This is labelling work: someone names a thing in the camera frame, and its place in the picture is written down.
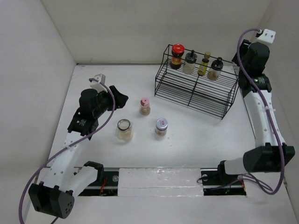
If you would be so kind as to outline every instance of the bottle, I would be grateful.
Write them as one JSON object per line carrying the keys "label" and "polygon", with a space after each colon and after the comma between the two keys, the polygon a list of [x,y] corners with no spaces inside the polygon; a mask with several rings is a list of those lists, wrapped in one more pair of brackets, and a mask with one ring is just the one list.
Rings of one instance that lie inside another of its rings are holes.
{"label": "bottle", "polygon": [[139,112],[143,115],[150,114],[150,100],[147,97],[141,99]]}
{"label": "bottle", "polygon": [[181,67],[184,51],[185,48],[182,44],[175,44],[172,46],[172,57],[170,62],[170,67],[172,69],[178,70]]}
{"label": "bottle", "polygon": [[128,119],[121,119],[117,123],[116,134],[120,139],[131,139],[134,134],[133,123]]}
{"label": "bottle", "polygon": [[160,118],[156,123],[156,133],[158,135],[166,135],[168,128],[168,121],[165,118]]}
{"label": "bottle", "polygon": [[204,76],[206,74],[207,65],[209,64],[209,58],[211,56],[211,52],[206,51],[204,58],[201,60],[200,66],[198,68],[198,75]]}
{"label": "bottle", "polygon": [[194,50],[192,50],[191,53],[186,54],[185,62],[183,66],[183,72],[185,74],[190,75],[193,73],[196,59],[197,59],[197,55],[194,53]]}
{"label": "bottle", "polygon": [[207,73],[207,78],[212,81],[216,81],[219,78],[222,69],[223,69],[222,58],[218,57],[217,60],[212,62],[211,68]]}

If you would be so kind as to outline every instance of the bottle with yellow cap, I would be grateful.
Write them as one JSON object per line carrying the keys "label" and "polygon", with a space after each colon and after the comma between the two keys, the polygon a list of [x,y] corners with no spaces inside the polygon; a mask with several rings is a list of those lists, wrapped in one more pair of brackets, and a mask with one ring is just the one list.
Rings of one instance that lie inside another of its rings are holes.
{"label": "bottle with yellow cap", "polygon": [[207,65],[209,64],[209,58],[211,56],[211,52],[206,51],[204,58],[201,60],[200,66],[198,68],[198,75],[204,76],[206,73]]}

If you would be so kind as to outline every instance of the pink lid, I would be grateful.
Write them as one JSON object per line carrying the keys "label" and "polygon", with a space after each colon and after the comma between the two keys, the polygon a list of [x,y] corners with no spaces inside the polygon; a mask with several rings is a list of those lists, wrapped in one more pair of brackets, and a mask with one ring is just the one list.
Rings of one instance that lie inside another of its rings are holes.
{"label": "pink lid", "polygon": [[147,97],[143,97],[140,101],[140,104],[142,107],[149,107],[150,105],[150,100]]}

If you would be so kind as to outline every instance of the white wall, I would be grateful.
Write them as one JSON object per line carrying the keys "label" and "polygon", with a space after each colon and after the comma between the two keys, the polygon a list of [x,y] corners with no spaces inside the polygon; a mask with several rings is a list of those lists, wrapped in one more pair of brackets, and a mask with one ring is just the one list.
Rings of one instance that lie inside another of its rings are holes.
{"label": "white wall", "polygon": [[42,0],[78,63],[160,63],[169,43],[231,59],[271,0]]}
{"label": "white wall", "polygon": [[299,220],[299,1],[273,0],[259,28],[277,32],[270,48],[267,63],[268,76],[271,78],[273,92],[277,96],[276,112],[278,124],[288,145],[294,145],[296,155],[286,167],[285,177],[294,211]]}
{"label": "white wall", "polygon": [[75,62],[39,0],[1,0],[0,30],[0,169],[38,166]]}

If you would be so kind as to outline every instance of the wire rack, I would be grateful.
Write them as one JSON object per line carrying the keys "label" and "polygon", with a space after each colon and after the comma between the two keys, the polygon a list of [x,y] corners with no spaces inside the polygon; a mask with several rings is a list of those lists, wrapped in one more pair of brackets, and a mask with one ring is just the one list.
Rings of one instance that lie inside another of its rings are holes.
{"label": "wire rack", "polygon": [[[223,70],[216,81],[211,81],[206,76],[207,72],[204,76],[197,74],[199,63],[196,63],[191,75],[183,72],[183,65],[178,70],[174,70],[170,67],[171,48],[172,45],[169,44],[163,53],[161,66],[155,78],[155,96],[223,119],[234,104],[238,76]],[[198,61],[201,62],[200,55],[204,54],[195,53],[198,55]],[[234,65],[230,61],[223,60],[223,62]]]}

